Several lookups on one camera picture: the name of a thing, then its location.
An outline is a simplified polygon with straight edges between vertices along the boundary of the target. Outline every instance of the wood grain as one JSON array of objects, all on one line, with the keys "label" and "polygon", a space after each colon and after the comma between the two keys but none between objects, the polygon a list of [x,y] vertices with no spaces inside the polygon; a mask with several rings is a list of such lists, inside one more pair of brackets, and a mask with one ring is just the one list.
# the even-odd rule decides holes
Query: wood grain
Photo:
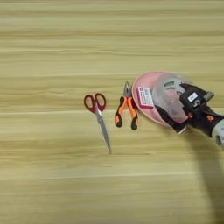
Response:
[{"label": "wood grain", "polygon": [[[0,1],[0,223],[224,223],[223,150],[140,115],[125,81],[183,74],[224,113],[224,2]],[[108,156],[85,94],[102,92]]]}]

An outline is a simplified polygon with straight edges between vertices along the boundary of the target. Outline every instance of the sticker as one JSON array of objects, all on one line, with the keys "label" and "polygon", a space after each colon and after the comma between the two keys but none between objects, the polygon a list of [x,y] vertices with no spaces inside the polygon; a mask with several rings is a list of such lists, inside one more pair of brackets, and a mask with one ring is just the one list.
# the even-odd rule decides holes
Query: sticker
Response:
[{"label": "sticker", "polygon": [[172,86],[172,85],[174,85],[174,80],[166,82],[164,84],[164,87],[166,88],[166,87],[169,87],[169,86]]},{"label": "sticker", "polygon": [[138,87],[137,96],[139,106],[143,109],[153,109],[154,103],[151,96],[151,90],[148,87]]},{"label": "sticker", "polygon": [[197,97],[198,95],[196,93],[193,93],[188,97],[188,101],[193,102],[195,99],[197,99]]}]

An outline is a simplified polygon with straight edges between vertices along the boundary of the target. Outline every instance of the orange pliers handle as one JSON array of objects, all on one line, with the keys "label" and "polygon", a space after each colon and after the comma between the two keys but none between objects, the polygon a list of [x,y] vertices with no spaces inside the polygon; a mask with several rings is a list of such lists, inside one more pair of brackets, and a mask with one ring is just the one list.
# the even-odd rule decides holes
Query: orange pliers handle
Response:
[{"label": "orange pliers handle", "polygon": [[132,122],[131,122],[131,128],[133,130],[137,130],[137,125],[138,125],[138,116],[137,116],[137,109],[134,103],[134,100],[132,97],[124,97],[122,96],[120,99],[120,105],[118,107],[118,110],[116,111],[116,115],[115,115],[115,123],[116,123],[116,127],[121,128],[123,126],[123,119],[122,119],[122,113],[124,111],[124,108],[126,106],[126,104],[129,107],[129,111],[132,117]]}]

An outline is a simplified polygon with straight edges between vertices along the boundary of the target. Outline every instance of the white label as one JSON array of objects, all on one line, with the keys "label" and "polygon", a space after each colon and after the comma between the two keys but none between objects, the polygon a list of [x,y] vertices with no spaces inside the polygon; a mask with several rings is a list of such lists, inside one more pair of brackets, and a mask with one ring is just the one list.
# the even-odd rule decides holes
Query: white label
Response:
[{"label": "white label", "polygon": [[145,107],[153,107],[154,103],[151,97],[151,90],[148,87],[139,87],[139,100],[140,105]]},{"label": "white label", "polygon": [[193,93],[188,97],[188,101],[193,102],[197,97],[198,95],[196,93]]}]

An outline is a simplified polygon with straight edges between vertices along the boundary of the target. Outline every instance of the scissors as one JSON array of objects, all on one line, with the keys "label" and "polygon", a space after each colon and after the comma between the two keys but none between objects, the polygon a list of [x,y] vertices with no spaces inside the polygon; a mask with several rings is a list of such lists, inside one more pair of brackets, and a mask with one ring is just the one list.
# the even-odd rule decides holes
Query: scissors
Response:
[{"label": "scissors", "polygon": [[84,98],[84,104],[90,112],[92,112],[93,114],[96,115],[96,119],[101,128],[103,140],[108,149],[108,154],[111,154],[109,136],[108,136],[108,132],[106,130],[105,123],[102,118],[102,111],[106,108],[106,104],[107,104],[105,96],[103,94],[95,94],[95,95],[88,94]]}]

